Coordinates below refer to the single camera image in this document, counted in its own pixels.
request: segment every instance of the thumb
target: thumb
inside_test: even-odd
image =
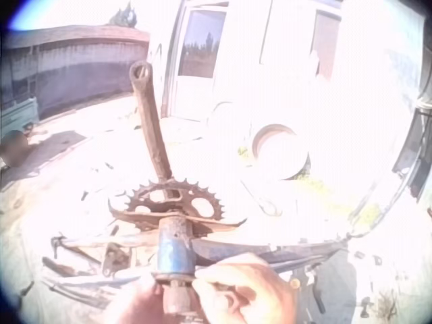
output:
[[[197,279],[192,282],[192,287],[200,298],[202,310],[210,324],[245,324],[238,311],[229,313],[229,300],[224,295],[218,294],[214,285],[205,280]]]

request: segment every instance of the chainring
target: chainring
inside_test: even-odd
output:
[[[166,198],[162,201],[153,201],[150,197],[152,192],[164,190],[166,192],[177,192],[177,198]],[[128,197],[130,202],[127,204],[125,211],[135,212],[148,215],[146,212],[137,211],[138,207],[146,207],[151,213],[167,213],[177,211],[185,216],[202,217],[205,219],[213,219],[219,221],[223,219],[222,205],[215,194],[209,192],[208,188],[201,188],[198,184],[190,184],[187,180],[179,182],[175,179],[167,180],[166,182],[152,183],[148,185],[140,185],[139,189],[133,190],[133,195]],[[195,199],[205,199],[212,207],[213,214],[209,217],[201,215],[196,207],[192,204]]]

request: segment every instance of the hand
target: hand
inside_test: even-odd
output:
[[[192,283],[211,324],[293,324],[296,297],[289,284],[264,260],[241,254],[195,273]],[[213,284],[234,286],[248,304],[228,312],[228,300]]]
[[[162,324],[163,289],[150,273],[121,290],[105,312],[105,324]]]

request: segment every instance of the roof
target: roof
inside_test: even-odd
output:
[[[19,49],[35,45],[71,41],[76,39],[111,39],[134,43],[147,43],[150,34],[141,30],[119,26],[64,26],[38,30],[11,31],[5,39],[6,49]]]

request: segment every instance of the rusty chainring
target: rusty chainring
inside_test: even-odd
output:
[[[152,192],[163,190],[165,192],[176,192],[177,198],[166,198],[162,201],[153,201],[150,197]],[[208,188],[201,188],[198,184],[190,184],[186,180],[179,182],[175,179],[166,182],[152,183],[133,190],[133,195],[128,197],[130,202],[125,211],[119,211],[111,206],[109,210],[112,215],[122,221],[135,223],[142,230],[157,228],[161,218],[183,215],[192,221],[203,223],[219,223],[222,217],[222,205],[215,194],[209,192]],[[212,207],[213,214],[210,217],[202,216],[193,206],[194,199],[205,199]],[[138,207],[146,207],[149,212],[137,211]]]

